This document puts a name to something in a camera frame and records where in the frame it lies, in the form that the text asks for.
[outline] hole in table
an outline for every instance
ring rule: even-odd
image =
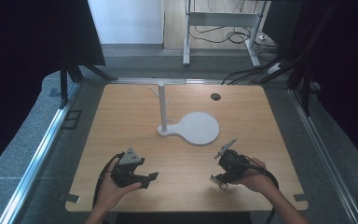
[[[215,101],[219,101],[222,97],[220,96],[220,94],[218,93],[212,93],[211,94],[211,99],[215,100]]]

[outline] wooden table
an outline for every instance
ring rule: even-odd
[[[189,112],[204,111],[219,122],[220,134],[206,147],[193,147],[177,136],[161,137],[158,97],[150,90],[157,85],[112,84],[104,89],[89,132],[70,193],[77,203],[66,203],[69,211],[90,211],[95,184],[105,164],[116,154],[132,147],[145,158],[137,175],[159,172],[148,189],[126,195],[114,208],[118,212],[234,212],[270,210],[270,203],[244,186],[229,185],[221,190],[211,175],[224,173],[213,157],[222,145],[236,137],[231,147],[239,154],[265,161],[277,177],[280,189],[299,210],[306,201],[296,171],[269,107],[257,86],[166,85],[169,119],[179,120]],[[211,98],[221,96],[219,101]]]

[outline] white pole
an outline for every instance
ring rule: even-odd
[[[158,82],[159,112],[161,114],[161,130],[167,132],[167,108],[165,105],[164,82]]]

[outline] white wall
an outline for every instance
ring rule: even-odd
[[[161,0],[89,0],[101,44],[161,44]]]

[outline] gray floor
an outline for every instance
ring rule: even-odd
[[[189,67],[182,66],[181,51],[162,50],[160,46],[105,46],[103,52],[107,65],[101,69],[120,77],[121,82],[133,81],[134,78],[170,78],[186,82],[184,79],[191,78],[215,80],[219,84],[226,75],[251,67],[246,51],[192,51]],[[81,70],[85,79],[70,108],[82,111],[80,120],[75,129],[60,129],[16,223],[82,223],[87,217],[87,213],[67,212],[65,201],[60,200],[69,192],[103,87],[107,84],[86,68],[81,67]],[[253,78],[241,84],[246,85]],[[303,213],[312,223],[354,223],[347,215],[337,193],[339,190],[335,189],[293,98],[285,88],[286,79],[287,75],[283,75],[263,87],[309,201],[309,208]],[[34,109],[0,158],[0,216],[57,112],[61,100],[59,83],[59,73],[45,78]],[[310,97],[310,113],[358,208],[356,148],[315,95]],[[66,121],[63,127],[71,125],[71,121]],[[115,215],[110,214],[108,219],[114,221]],[[267,212],[253,212],[252,219],[254,223],[264,223],[267,215]],[[273,223],[281,222],[275,217]]]

